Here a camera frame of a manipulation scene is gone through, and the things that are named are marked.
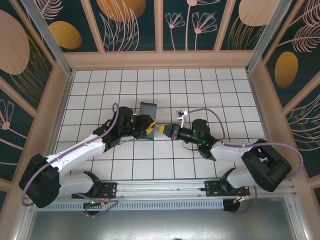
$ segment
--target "white tile floor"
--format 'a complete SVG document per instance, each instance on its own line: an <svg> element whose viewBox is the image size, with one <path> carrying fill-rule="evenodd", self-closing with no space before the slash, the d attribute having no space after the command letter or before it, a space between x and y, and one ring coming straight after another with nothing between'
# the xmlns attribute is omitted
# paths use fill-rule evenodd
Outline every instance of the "white tile floor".
<svg viewBox="0 0 320 240"><path fill-rule="evenodd" d="M113 117L112 104L139 113L140 102L157 104L158 124L178 123L177 110L210 108L223 121L226 141L254 143L264 138L253 94L244 69L135 69L77 71L62 122L56 152L82 141ZM222 137L213 114L189 116L208 121L211 134ZM101 180L192 179L221 177L233 162L201 158L160 132L154 141L135 140L88 159L71 174L92 171Z"/></svg>

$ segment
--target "metal bracket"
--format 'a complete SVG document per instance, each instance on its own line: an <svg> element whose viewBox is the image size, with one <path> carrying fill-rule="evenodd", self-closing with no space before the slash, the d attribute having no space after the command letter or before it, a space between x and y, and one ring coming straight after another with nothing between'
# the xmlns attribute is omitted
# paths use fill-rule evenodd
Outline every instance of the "metal bracket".
<svg viewBox="0 0 320 240"><path fill-rule="evenodd" d="M103 190L105 190L111 199L115 199L116 195L117 195L117 185L118 184L116 182L102 182L101 186L100 186L100 190L97 195L93 196L92 194L89 194L89 193L84 193L83 195L85 195L86 197L91 198L91 199L105 199L106 196L103 191ZM72 194L71 198L82 199L82 197L80 197L76 194Z"/></svg>
<svg viewBox="0 0 320 240"><path fill-rule="evenodd" d="M224 189L222 189L220 180L213 180L213 181L205 181L204 182L204 188L201 188L201 191L205 191L205 195L207 197L225 197L225 196L239 196L243 193L241 190L237 188L232 188L230 192L226 192ZM249 188L243 189L248 195L250 195Z"/></svg>

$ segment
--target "floral wallpaper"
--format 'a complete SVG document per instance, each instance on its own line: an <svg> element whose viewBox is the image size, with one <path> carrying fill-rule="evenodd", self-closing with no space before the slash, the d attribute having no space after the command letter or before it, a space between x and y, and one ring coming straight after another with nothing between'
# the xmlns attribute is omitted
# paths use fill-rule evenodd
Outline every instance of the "floral wallpaper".
<svg viewBox="0 0 320 240"><path fill-rule="evenodd" d="M12 180L33 120L0 90L0 179Z"/></svg>
<svg viewBox="0 0 320 240"><path fill-rule="evenodd" d="M213 50L226 1L164 0L163 50Z"/></svg>

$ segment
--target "gold circle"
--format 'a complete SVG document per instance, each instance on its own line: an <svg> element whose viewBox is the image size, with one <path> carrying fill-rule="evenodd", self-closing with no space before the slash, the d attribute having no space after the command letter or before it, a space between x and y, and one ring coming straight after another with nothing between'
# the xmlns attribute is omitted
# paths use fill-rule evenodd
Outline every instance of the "gold circle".
<svg viewBox="0 0 320 240"><path fill-rule="evenodd" d="M295 54L290 51L282 53L275 64L275 82L285 89L289 87L295 80L298 72L298 59Z"/></svg>
<svg viewBox="0 0 320 240"><path fill-rule="evenodd" d="M66 49L76 49L82 43L81 35L78 30L66 21L55 21L49 28L59 44Z"/></svg>
<svg viewBox="0 0 320 240"><path fill-rule="evenodd" d="M124 22L125 7L131 9L136 18L140 17L146 9L146 0L96 0L101 11L110 19Z"/></svg>
<svg viewBox="0 0 320 240"><path fill-rule="evenodd" d="M266 25L274 13L279 0L241 0L239 18L248 26Z"/></svg>
<svg viewBox="0 0 320 240"><path fill-rule="evenodd" d="M21 74L29 56L26 31L13 16L0 10L0 69L11 75Z"/></svg>

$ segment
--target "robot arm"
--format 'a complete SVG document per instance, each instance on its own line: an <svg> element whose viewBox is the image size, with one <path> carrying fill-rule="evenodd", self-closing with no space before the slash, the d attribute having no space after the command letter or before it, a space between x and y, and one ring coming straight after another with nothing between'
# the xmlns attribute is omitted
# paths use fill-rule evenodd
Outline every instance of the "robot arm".
<svg viewBox="0 0 320 240"><path fill-rule="evenodd" d="M66 175L75 166L98 156L116 145L120 144L123 137L132 136L139 140L150 134L155 126L155 119L149 115L134 115L128 107L120 107L118 118L109 134L96 139L109 130L115 120L113 118L93 131L89 137L82 142L53 155L43 157L40 154L33 156L25 169L25 172L19 182L19 187L24 189L27 182L45 164L57 159L46 167L32 181L27 190L27 195L39 207L43 208L52 203L57 197L63 197L74 193L88 193L95 196L100 190L101 181L92 172L86 171L79 175Z"/></svg>

